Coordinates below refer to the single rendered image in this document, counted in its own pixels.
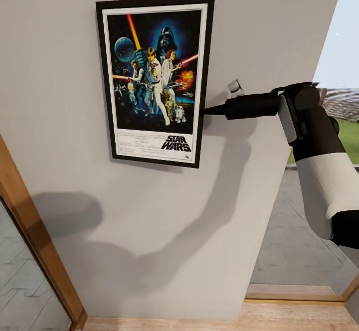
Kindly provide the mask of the poster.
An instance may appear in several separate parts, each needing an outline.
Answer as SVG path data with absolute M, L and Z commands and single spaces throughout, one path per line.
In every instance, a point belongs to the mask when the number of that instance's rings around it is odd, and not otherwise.
M 199 168 L 214 1 L 96 2 L 114 159 Z

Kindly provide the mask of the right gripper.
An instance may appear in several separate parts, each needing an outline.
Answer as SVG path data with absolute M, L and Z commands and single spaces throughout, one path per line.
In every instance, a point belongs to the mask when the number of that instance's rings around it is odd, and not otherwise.
M 225 104 L 202 109 L 200 114 L 226 115 L 228 120 L 257 118 L 260 113 L 259 94 L 241 95 L 227 99 Z

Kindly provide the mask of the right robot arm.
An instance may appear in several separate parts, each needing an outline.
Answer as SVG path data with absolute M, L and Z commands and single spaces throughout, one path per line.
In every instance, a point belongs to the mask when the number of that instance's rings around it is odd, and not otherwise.
M 226 115 L 228 120 L 278 113 L 293 146 L 309 226 L 320 238 L 332 240 L 359 268 L 359 175 L 339 139 L 337 120 L 319 106 L 319 90 L 311 85 L 302 82 L 245 95 L 237 78 L 228 85 L 231 99 L 199 113 Z

